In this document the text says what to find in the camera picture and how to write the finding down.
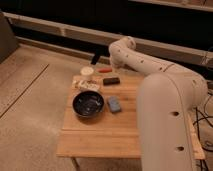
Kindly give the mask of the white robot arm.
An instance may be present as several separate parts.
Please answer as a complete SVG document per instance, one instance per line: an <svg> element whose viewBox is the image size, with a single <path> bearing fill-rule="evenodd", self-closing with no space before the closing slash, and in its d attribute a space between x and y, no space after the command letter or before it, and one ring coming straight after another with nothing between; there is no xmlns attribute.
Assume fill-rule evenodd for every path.
<svg viewBox="0 0 213 171"><path fill-rule="evenodd" d="M126 36L109 45L110 64L144 75L136 113L142 171L197 171L188 112L208 94L205 78L182 65L135 50Z"/></svg>

